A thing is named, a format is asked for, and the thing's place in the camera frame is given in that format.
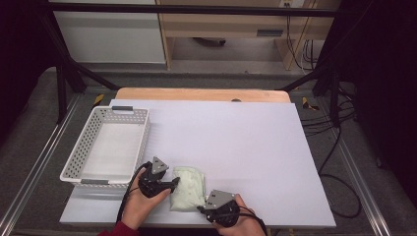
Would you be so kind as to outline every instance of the gray floor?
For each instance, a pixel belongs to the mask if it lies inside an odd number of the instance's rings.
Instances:
[[[269,65],[277,65],[278,68],[279,65],[282,66],[280,58],[271,54],[270,50],[259,50],[259,45],[269,45],[273,48],[273,44],[267,40],[228,39],[225,46],[230,45],[230,48],[207,47],[199,45],[193,39],[183,39],[177,43],[178,47],[173,63],[177,66],[172,69],[173,73],[155,71],[141,74],[104,73],[103,76],[125,87],[276,89],[302,75],[299,70],[290,73],[284,73],[273,67],[271,67],[273,69],[267,70]],[[246,45],[247,50],[245,53],[236,52],[236,49],[233,49],[234,45],[239,45],[239,47]],[[203,60],[198,60],[195,57],[197,52],[203,55]],[[258,64],[252,63],[253,61],[261,61],[267,66],[258,67]],[[226,67],[218,66],[225,64],[224,62],[231,62],[228,64],[229,67],[231,66],[229,70],[226,70]],[[307,96],[313,103],[315,101],[310,96],[310,88],[311,84],[306,84],[298,91],[290,93],[292,102],[297,105],[300,119],[312,119],[324,115],[322,109],[316,111],[302,107],[303,96]],[[59,180],[59,175],[88,118],[96,95],[97,91],[91,88],[82,95],[72,121],[16,223],[16,235],[49,235],[48,233],[63,235],[63,231],[70,231],[73,232],[72,235],[77,235],[75,232],[98,232],[102,229],[101,227],[73,227],[59,223],[59,218],[65,207],[65,200],[73,188],[70,184],[62,183]],[[0,209],[2,214],[18,194],[55,127],[56,97],[55,75],[45,73],[39,79],[28,108],[16,121],[9,139],[1,146]],[[114,97],[114,92],[107,92],[102,104],[107,104],[112,97]],[[374,153],[369,148],[368,141],[355,120],[343,123],[342,137],[368,183],[392,235],[417,235],[417,210],[407,199],[392,173],[376,166]],[[331,132],[325,132],[309,137],[308,142],[313,158],[317,166],[320,166],[332,147],[334,137]],[[350,183],[338,149],[334,152],[324,172],[334,174]],[[351,213],[352,209],[356,207],[353,196],[345,187],[329,180],[324,180],[324,186],[332,207],[345,213]],[[374,235],[374,230],[364,211],[354,219],[336,216],[335,220],[337,227],[334,229],[296,230],[296,235]],[[35,230],[41,230],[41,232],[34,234]],[[288,234],[286,229],[279,233],[279,235]]]

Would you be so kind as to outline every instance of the red sleeve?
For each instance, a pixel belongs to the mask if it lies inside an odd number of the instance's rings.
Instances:
[[[139,236],[138,230],[133,230],[126,226],[122,221],[117,222],[114,226],[113,231],[108,232],[107,230],[102,231],[97,236]]]

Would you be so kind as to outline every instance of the basket handle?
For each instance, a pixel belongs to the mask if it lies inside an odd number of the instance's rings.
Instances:
[[[112,106],[112,110],[133,111],[133,106]]]
[[[88,185],[109,185],[108,180],[82,179],[81,183],[88,184]]]

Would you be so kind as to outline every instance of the wooden edge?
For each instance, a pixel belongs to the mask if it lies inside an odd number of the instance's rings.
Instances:
[[[160,5],[160,0],[155,0],[156,5]],[[166,69],[169,71],[171,70],[171,64],[172,64],[172,54],[169,49],[169,45],[167,42],[167,38],[165,35],[165,26],[163,24],[163,14],[157,14],[158,21],[159,21],[159,31],[160,31],[160,37],[162,39],[162,46],[163,46],[163,53],[165,54],[165,63],[166,63]]]
[[[286,102],[286,91],[257,89],[121,88],[116,99]]]

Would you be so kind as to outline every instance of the aluminum rail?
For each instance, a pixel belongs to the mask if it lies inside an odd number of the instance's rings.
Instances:
[[[325,114],[329,114],[328,105],[325,99],[319,97],[317,99],[319,106],[323,109]],[[337,131],[335,128],[331,129],[334,138],[337,138]],[[361,199],[362,207],[368,216],[369,222],[374,229],[377,236],[389,236],[391,235],[387,223],[381,214],[380,209],[369,189],[365,179],[363,178],[358,166],[353,159],[352,154],[349,151],[348,145],[342,137],[339,140],[339,150],[341,152],[341,158],[346,171],[349,174],[352,185],[355,188],[359,198]]]
[[[141,5],[141,4],[95,4],[95,3],[42,3],[39,5],[57,12],[105,12],[105,13],[165,13],[165,14],[209,14],[209,15],[251,15],[284,17],[349,17],[360,12],[306,9],[306,8],[267,8],[238,6],[195,6],[195,5]]]
[[[44,146],[42,152],[37,158],[36,163],[31,169],[27,179],[25,180],[24,184],[19,190],[19,193],[15,196],[13,202],[11,203],[3,218],[1,219],[1,236],[8,236],[12,232],[13,227],[15,226],[23,209],[25,208],[30,198],[30,195],[33,192],[37,182],[39,181],[40,176],[42,175],[43,170],[45,169],[53,151],[55,151],[56,146],[58,145],[68,124],[70,123],[81,96],[82,95],[80,93],[76,93],[73,95],[73,98],[71,99],[70,104],[68,105],[67,115],[64,117],[60,124],[56,125],[54,131],[52,132],[52,135],[46,142],[46,145]]]

